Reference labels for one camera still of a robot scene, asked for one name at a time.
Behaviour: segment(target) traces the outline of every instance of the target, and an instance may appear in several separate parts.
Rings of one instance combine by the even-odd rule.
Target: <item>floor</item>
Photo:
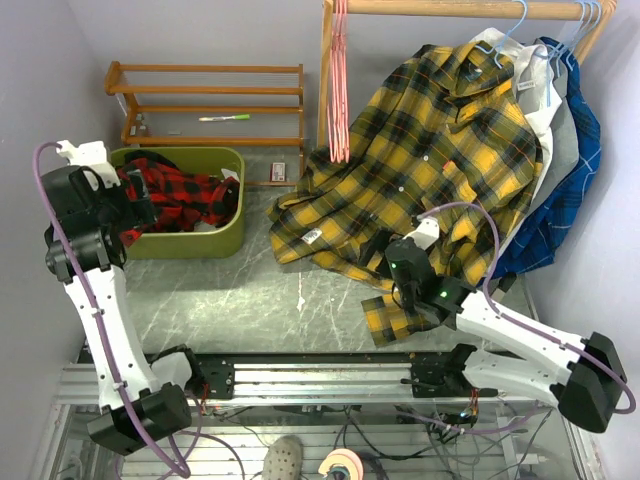
[[[295,158],[274,153],[265,163],[263,151],[243,154],[251,172],[270,160]],[[297,168],[292,164],[288,172],[297,174]],[[286,191],[247,188],[245,240],[230,258],[127,264],[129,306],[145,352],[180,343],[197,353],[432,351],[482,343],[440,327],[377,349],[360,302],[378,291],[305,259],[288,265],[274,260],[265,210]],[[530,315],[519,282],[503,303]]]

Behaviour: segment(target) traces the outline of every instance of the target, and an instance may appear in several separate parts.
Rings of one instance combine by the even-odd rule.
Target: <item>green marker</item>
[[[226,120],[249,120],[251,115],[243,113],[241,115],[231,115],[228,117],[200,117],[198,120],[201,122],[224,122]]]

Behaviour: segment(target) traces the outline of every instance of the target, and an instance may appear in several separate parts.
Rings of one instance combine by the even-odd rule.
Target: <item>blue hanger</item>
[[[571,35],[570,39],[564,43],[562,42],[558,42],[558,45],[556,45],[555,47],[553,47],[553,49],[551,50],[551,52],[549,53],[549,63],[551,63],[551,59],[555,58],[556,60],[556,71],[560,71],[559,68],[559,61],[560,58],[562,58],[562,56],[566,53],[566,51],[569,49],[569,45],[573,45],[573,43],[576,40],[576,37],[578,36],[578,34],[580,33],[580,30],[583,29],[584,25],[583,25],[583,20],[584,20],[584,16],[587,13],[587,2],[585,2],[585,0],[579,0],[577,2],[574,3],[579,3],[582,6],[582,15],[580,16],[580,22],[578,24],[578,28],[575,29],[575,31],[573,32],[573,35]],[[591,18],[593,17],[593,2],[588,2],[589,3],[589,22],[587,22],[587,25],[591,22]]]
[[[582,25],[582,21],[584,20],[584,16],[587,13],[587,6],[585,4],[584,0],[579,0],[577,2],[574,3],[579,3],[582,6],[582,15],[580,17],[580,22],[578,25],[578,28],[575,29],[575,31],[573,32],[573,35],[571,36],[570,40],[567,41],[566,43],[562,43],[562,42],[558,42],[558,44],[553,47],[550,51],[548,51],[547,55],[542,55],[540,53],[534,53],[535,56],[539,57],[539,58],[544,58],[547,60],[547,69],[546,69],[546,74],[547,74],[547,107],[551,106],[551,60],[553,58],[555,58],[556,60],[556,72],[559,72],[559,60],[562,57],[562,55],[564,54],[565,49],[567,48],[567,44],[570,44],[574,41],[574,39],[576,38],[576,36],[578,35],[578,33],[580,32],[580,30],[582,29],[583,25]]]
[[[529,6],[527,5],[527,0],[511,0],[513,2],[518,2],[521,3],[524,6],[524,13],[522,14],[522,18],[520,19],[520,21],[518,23],[516,23],[516,25],[507,32],[507,34],[504,36],[504,38],[502,39],[502,41],[491,48],[491,50],[485,50],[482,46],[480,46],[479,44],[476,45],[476,48],[478,50],[481,50],[482,52],[486,53],[487,55],[490,55],[493,52],[496,52],[496,54],[493,57],[493,61],[495,62],[496,66],[500,69],[502,69],[502,65],[500,64],[500,62],[498,61],[498,55],[500,54],[502,47],[504,47],[505,42],[507,41],[507,38],[509,38],[511,36],[511,34],[513,32],[515,32],[515,30],[522,24],[522,22],[524,22],[525,18],[527,18],[527,13],[529,12]]]
[[[591,5],[592,14],[593,14],[593,7],[596,6],[598,8],[598,18],[596,18],[595,23],[591,25],[591,27],[589,27],[589,29],[580,36],[580,39],[575,41],[575,43],[573,44],[573,47],[571,48],[570,54],[567,55],[567,68],[572,72],[573,72],[573,67],[575,65],[571,65],[571,62],[569,61],[570,56],[573,55],[573,52],[575,52],[576,48],[578,47],[578,44],[600,24],[600,20],[602,19],[602,4],[598,0],[596,0],[596,1],[589,2],[589,5]],[[589,16],[589,23],[591,23],[592,16],[593,15]]]

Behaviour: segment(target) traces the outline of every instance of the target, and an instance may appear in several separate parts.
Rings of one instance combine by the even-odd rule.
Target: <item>white shirt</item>
[[[499,45],[505,38],[505,34],[495,28],[487,28],[476,35],[471,42],[485,41],[492,47]],[[508,37],[502,46],[500,53],[511,59],[514,66],[513,93],[518,105],[522,109],[531,129],[538,137],[542,147],[542,173],[538,178],[533,197],[536,196],[542,185],[542,180],[549,171],[553,156],[553,137],[551,135],[551,121],[556,111],[562,104],[562,99],[553,87],[553,72],[547,70],[547,47],[545,45],[531,45],[525,47],[514,39]],[[522,222],[518,224],[500,246],[500,254],[506,250],[520,229]]]

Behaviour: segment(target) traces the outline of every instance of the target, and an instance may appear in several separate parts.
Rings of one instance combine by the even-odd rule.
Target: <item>wooden clothes rack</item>
[[[606,28],[616,10],[617,0],[601,0],[600,23],[578,44],[575,56],[582,63]],[[324,0],[322,19],[322,58],[318,99],[318,146],[327,138],[327,104],[329,99],[329,61],[334,1]],[[513,18],[520,19],[524,6],[514,1],[470,0],[348,0],[348,13],[364,15],[411,15],[425,17]],[[528,19],[580,21],[583,9],[579,3],[528,2]],[[583,20],[583,26],[589,18]]]
[[[216,85],[137,85],[127,81],[126,72],[164,73],[242,73],[289,74],[297,78],[297,86],[216,86]],[[302,64],[279,66],[224,66],[224,65],[125,65],[111,62],[104,81],[108,95],[122,94],[127,103],[127,118],[122,130],[124,145],[145,146],[205,145],[205,146],[292,146],[298,147],[300,176],[304,172],[304,71]],[[295,106],[225,106],[225,105],[142,105],[136,94],[203,94],[203,95],[266,95],[295,96]],[[144,113],[221,113],[297,115],[298,135],[295,137],[216,137],[216,136],[156,136],[142,124]],[[246,182],[247,185],[292,186],[297,182]]]

